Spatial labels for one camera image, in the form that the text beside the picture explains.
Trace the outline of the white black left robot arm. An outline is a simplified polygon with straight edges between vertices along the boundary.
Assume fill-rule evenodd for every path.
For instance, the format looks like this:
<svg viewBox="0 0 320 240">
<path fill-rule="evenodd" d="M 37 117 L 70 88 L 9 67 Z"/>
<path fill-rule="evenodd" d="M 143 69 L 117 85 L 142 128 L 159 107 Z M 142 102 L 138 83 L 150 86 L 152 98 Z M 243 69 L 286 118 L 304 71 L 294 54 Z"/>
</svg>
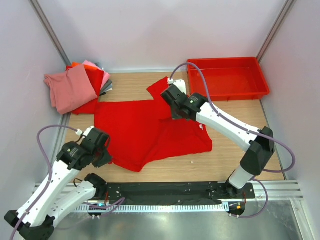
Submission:
<svg viewBox="0 0 320 240">
<path fill-rule="evenodd" d="M 91 126 L 77 129 L 78 141 L 64 144 L 54 163 L 48 163 L 48 175 L 18 210 L 10 210 L 4 220 L 13 227 L 11 239 L 19 233 L 26 240 L 47 240 L 59 223 L 82 203 L 101 200 L 107 193 L 107 183 L 91 173 L 71 192 L 60 194 L 84 168 L 100 168 L 111 162 L 108 152 L 109 134 Z"/>
</svg>

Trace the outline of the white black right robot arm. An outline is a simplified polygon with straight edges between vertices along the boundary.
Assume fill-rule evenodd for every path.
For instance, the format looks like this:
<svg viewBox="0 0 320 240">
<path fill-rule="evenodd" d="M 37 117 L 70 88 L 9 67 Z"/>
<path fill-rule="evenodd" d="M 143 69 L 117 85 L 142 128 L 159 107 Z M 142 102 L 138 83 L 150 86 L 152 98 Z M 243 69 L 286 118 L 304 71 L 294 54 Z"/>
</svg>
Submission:
<svg viewBox="0 0 320 240">
<path fill-rule="evenodd" d="M 213 109 L 205 96 L 199 93 L 187 96 L 175 84 L 169 85 L 161 97 L 177 117 L 216 130 L 244 151 L 239 166 L 229 176 L 224 187 L 229 197 L 239 198 L 247 182 L 262 173 L 275 153 L 275 144 L 270 140 L 273 131 L 266 126 L 258 129 L 247 125 L 223 111 Z"/>
</svg>

